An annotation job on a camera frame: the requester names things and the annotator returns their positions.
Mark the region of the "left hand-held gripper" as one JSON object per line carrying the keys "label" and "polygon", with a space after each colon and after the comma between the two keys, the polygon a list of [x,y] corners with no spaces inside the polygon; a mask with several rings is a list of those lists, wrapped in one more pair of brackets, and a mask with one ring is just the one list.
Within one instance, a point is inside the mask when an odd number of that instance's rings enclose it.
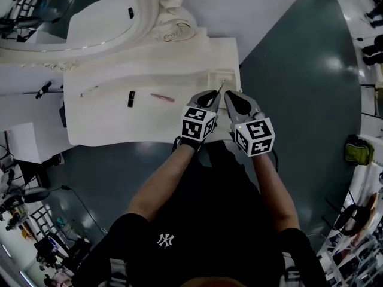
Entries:
{"label": "left hand-held gripper", "polygon": [[216,127],[221,93],[207,90],[195,94],[186,105],[181,118],[181,137],[202,142]]}

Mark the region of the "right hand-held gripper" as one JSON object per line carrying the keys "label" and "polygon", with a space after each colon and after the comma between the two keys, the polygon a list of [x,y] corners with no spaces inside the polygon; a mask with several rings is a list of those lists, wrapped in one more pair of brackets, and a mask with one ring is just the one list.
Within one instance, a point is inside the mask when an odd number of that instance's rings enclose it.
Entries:
{"label": "right hand-held gripper", "polygon": [[238,91],[225,92],[224,101],[233,122],[230,126],[233,141],[239,149],[248,157],[271,152],[275,132],[270,118],[266,118],[264,113],[259,112],[256,101]]}

